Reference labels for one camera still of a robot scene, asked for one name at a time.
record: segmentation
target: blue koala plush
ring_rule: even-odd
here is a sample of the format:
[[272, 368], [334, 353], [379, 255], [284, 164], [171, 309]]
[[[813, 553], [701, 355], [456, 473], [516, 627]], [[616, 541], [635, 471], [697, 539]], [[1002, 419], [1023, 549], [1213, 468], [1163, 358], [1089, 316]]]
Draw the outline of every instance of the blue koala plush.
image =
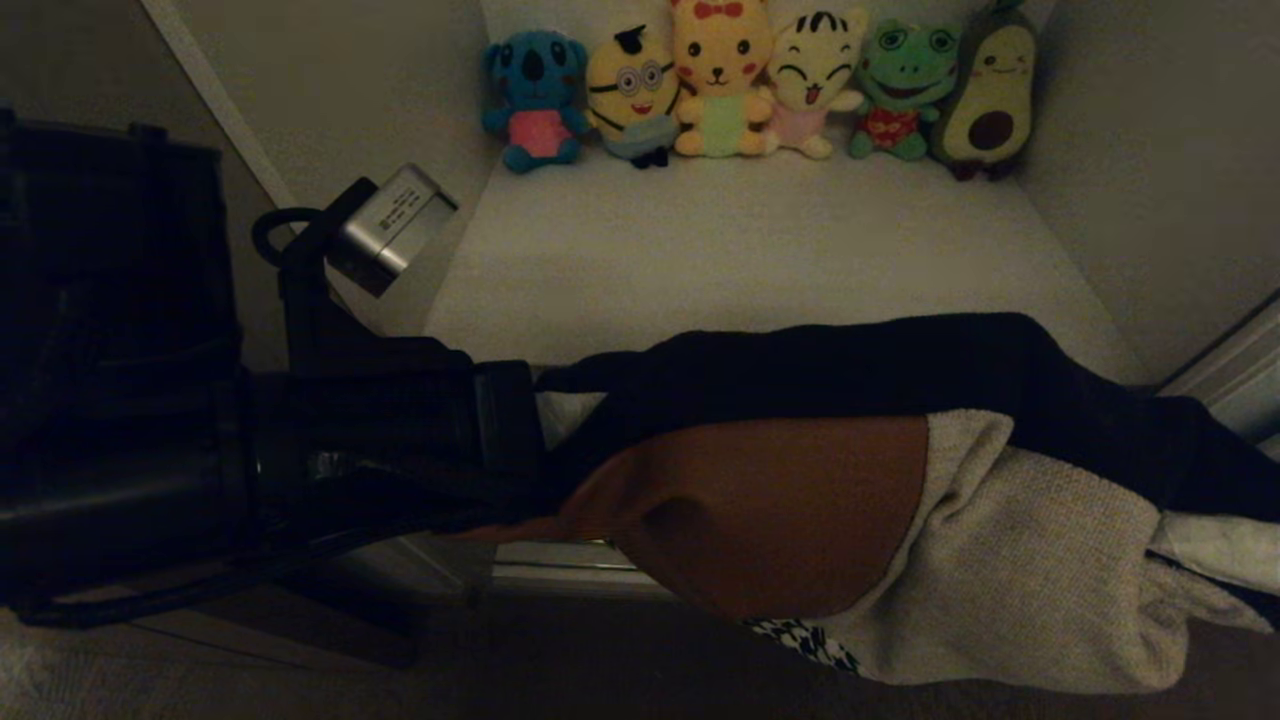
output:
[[489, 77], [507, 106], [484, 114], [484, 129], [509, 138], [502, 161], [516, 173], [570, 164], [591, 126], [573, 99], [586, 70], [586, 47], [558, 32], [521, 32], [485, 53]]

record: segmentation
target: shelf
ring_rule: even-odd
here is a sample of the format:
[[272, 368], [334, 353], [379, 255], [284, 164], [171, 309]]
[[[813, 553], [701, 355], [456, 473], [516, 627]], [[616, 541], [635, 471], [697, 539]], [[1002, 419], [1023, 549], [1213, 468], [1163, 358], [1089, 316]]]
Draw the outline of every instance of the shelf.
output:
[[476, 360], [557, 365], [690, 329], [1005, 310], [1103, 375], [1142, 378], [1015, 182], [790, 151], [640, 172], [593, 147], [572, 167], [494, 170], [426, 332]]

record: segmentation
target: plush toy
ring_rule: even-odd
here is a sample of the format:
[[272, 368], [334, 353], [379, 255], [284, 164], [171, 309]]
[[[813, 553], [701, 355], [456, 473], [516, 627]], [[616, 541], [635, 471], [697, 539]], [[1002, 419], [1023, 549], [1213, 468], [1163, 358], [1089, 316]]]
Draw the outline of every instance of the plush toy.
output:
[[920, 120], [941, 117], [933, 104], [955, 90], [959, 63], [959, 28], [881, 23], [858, 68], [869, 97], [859, 109], [863, 118], [849, 154], [861, 159], [884, 150], [902, 160], [928, 155]]
[[1032, 136], [1036, 28], [1018, 8], [996, 0], [978, 15], [960, 49], [960, 88], [933, 128], [933, 155], [956, 179], [986, 170], [1009, 174]]
[[773, 104], [753, 87], [773, 54], [767, 0], [671, 0], [676, 67], [696, 92], [676, 114], [694, 126], [676, 140], [681, 155], [728, 158], [771, 149], [751, 124], [767, 123]]
[[588, 119], [599, 128], [605, 150], [641, 170], [666, 168], [680, 135], [673, 117], [680, 81], [671, 76], [676, 63], [644, 29], [614, 35], [586, 65]]
[[502, 161], [516, 173], [570, 164], [591, 129], [573, 108], [586, 49], [556, 32], [521, 32], [485, 53], [485, 65], [507, 106], [484, 115], [484, 129], [509, 138]]
[[835, 147], [822, 137], [827, 114], [852, 113], [867, 100], [845, 86], [854, 77], [869, 22], [859, 8], [847, 18], [814, 13], [782, 28], [769, 61], [774, 97], [765, 129], [769, 146], [792, 147], [814, 160], [831, 158]]

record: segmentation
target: beige knit fabric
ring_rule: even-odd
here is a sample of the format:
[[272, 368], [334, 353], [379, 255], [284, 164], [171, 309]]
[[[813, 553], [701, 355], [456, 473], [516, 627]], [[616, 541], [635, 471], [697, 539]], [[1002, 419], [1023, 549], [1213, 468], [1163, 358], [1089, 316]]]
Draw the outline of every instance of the beige knit fabric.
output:
[[1011, 430], [992, 413], [929, 418], [923, 500], [888, 574], [851, 610], [809, 620], [863, 675], [1155, 692], [1181, 676], [1189, 618], [1271, 630], [1213, 584], [1146, 557], [1155, 506], [1009, 447]]

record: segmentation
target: cream cat plush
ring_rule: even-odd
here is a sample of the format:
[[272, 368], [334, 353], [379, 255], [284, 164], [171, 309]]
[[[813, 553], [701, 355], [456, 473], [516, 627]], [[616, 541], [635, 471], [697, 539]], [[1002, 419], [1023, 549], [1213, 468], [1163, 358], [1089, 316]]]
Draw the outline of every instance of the cream cat plush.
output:
[[769, 61], [773, 119], [765, 129], [771, 147], [792, 147], [826, 160], [835, 147], [822, 137], [829, 113], [852, 113], [861, 92], [846, 90], [854, 77], [870, 17], [858, 8], [847, 17], [814, 13], [778, 33]]

